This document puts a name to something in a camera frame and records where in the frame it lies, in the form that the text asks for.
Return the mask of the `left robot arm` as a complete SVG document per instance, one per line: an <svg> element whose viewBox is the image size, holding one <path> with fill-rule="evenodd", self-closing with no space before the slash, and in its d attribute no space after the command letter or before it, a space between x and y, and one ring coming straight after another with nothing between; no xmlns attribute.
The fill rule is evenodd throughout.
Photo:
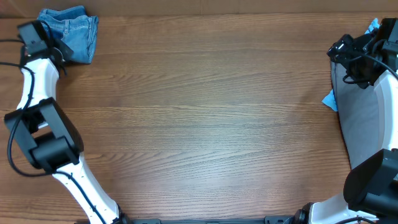
<svg viewBox="0 0 398 224"><path fill-rule="evenodd" d="M59 71L73 50L56 39L45 21L30 21L17 27L21 47L16 67L24 76L17 109L4 117L10 131L7 159L19 175L12 159L12 144L17 143L37 177L51 175L63 184L88 217L89 223L129 223L120 206L103 190L85 160L83 140L56 102Z"/></svg>

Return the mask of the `light blue denim jeans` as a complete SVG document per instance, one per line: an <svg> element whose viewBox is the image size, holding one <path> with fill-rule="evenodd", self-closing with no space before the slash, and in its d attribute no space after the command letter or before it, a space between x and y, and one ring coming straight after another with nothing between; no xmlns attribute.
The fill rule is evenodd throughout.
<svg viewBox="0 0 398 224"><path fill-rule="evenodd" d="M73 50L72 62L92 62L96 50L98 16L88 16L84 6L75 6L62 11L43 9L37 19L49 25L52 37L60 39Z"/></svg>

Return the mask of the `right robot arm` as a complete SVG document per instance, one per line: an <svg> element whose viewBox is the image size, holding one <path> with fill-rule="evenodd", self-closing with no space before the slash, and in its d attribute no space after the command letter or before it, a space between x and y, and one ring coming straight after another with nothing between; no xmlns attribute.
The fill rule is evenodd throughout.
<svg viewBox="0 0 398 224"><path fill-rule="evenodd" d="M327 52L331 92L351 170L342 193L297 210L286 223L397 222L397 19L372 21Z"/></svg>

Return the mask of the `grey shorts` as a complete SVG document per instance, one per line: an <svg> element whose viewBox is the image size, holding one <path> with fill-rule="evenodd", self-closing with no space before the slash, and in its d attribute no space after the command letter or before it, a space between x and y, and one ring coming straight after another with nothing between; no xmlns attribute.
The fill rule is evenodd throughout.
<svg viewBox="0 0 398 224"><path fill-rule="evenodd" d="M381 150L378 100L373 86L361 89L344 83L342 65L332 62L330 68L343 139L354 169Z"/></svg>

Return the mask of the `light blue cloth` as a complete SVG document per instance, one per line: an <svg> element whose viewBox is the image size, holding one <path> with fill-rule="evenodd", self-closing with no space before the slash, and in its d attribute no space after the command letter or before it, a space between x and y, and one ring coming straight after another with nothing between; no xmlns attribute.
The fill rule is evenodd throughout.
<svg viewBox="0 0 398 224"><path fill-rule="evenodd" d="M378 29L380 27L379 20L378 18L375 18L365 31L365 34L370 34L373 30ZM331 108L333 111L337 112L338 111L338 106L336 104L336 98L333 89L327 94L324 99L322 99L322 103L329 108Z"/></svg>

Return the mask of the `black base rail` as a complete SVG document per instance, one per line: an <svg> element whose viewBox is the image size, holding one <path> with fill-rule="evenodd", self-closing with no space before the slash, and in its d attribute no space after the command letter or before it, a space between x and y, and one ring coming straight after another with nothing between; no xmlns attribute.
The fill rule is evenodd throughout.
<svg viewBox="0 0 398 224"><path fill-rule="evenodd" d="M294 216L266 216L264 218L243 219L210 219L210 220L160 220L160 219L135 219L130 224L290 224Z"/></svg>

